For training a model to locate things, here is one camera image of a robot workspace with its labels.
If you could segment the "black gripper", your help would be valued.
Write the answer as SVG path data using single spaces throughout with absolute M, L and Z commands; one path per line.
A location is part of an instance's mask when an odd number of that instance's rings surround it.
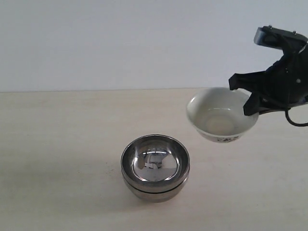
M 308 46 L 291 52 L 274 62 L 266 71 L 235 73 L 229 78 L 229 90 L 268 91 L 283 104 L 302 104 L 308 95 Z M 261 97 L 252 93 L 243 105 L 245 116 L 264 113 Z

